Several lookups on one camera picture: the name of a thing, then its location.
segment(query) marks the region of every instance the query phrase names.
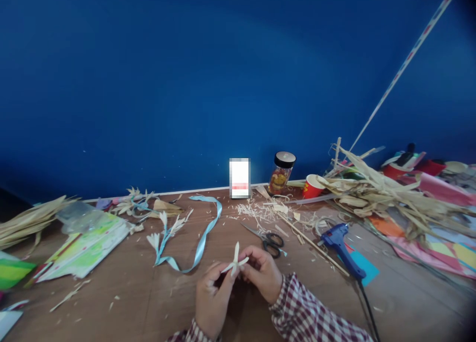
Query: glue gun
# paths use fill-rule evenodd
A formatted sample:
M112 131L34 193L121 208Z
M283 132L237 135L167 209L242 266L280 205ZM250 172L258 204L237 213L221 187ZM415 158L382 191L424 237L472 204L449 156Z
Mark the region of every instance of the glue gun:
M321 235L321 241L317 245L325 244L327 247L332 247L337 250L349 273L360 281L365 278L367 274L357 266L347 251L346 245L344 244L344 235L348 232L349 227L347 224L340 223L323 233Z

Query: smartphone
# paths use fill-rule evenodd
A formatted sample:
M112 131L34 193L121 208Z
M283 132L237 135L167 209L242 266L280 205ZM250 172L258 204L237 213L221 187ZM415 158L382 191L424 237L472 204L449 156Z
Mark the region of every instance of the smartphone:
M230 159L230 198L251 198L249 159Z

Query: jar lid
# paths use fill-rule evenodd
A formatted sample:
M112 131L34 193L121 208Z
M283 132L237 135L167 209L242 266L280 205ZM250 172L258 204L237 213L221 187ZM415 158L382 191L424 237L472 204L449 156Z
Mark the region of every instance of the jar lid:
M296 162L296 156L287 151L279 151L274 156L276 166L283 169L291 169L294 166L294 162Z

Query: blue ribbon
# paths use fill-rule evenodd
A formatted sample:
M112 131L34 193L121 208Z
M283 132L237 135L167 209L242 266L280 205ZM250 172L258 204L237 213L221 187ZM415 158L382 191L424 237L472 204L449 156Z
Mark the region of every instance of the blue ribbon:
M191 200L194 200L194 201L215 202L217 204L217 217L208 224L207 229L205 230L204 234L202 235L200 241L198 242L197 251L195 253L195 260L193 261L192 267L190 269L180 270L180 268L177 265L177 262L175 261L174 258L172 258L172 257L162 257L162 252L164 251L165 244L167 243L167 241L170 238L170 228L167 229L164 232L164 238L162 239L162 243L160 244L160 249L156 250L157 259L155 261L155 265L160 265L163 262L167 262L172 268L174 268L178 272L181 272L181 273L184 273L184 274L189 273L190 271L192 271L193 268L195 268L198 265L198 263L200 262L200 260L202 259L203 251L205 250L205 243L207 241L207 235L213 229L216 222L218 221L218 218L220 218L220 214L222 213L222 204L220 202L218 202L218 200L214 197L193 196L193 197L189 197L189 198Z

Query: orange paper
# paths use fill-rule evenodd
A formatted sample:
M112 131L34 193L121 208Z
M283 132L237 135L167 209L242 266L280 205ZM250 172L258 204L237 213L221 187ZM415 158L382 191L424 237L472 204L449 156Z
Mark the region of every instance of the orange paper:
M369 220L372 222L374 227L377 228L377 230L384 235L394 237L405 236L405 232L403 231L403 229L391 218L384 219L374 214L369 217Z

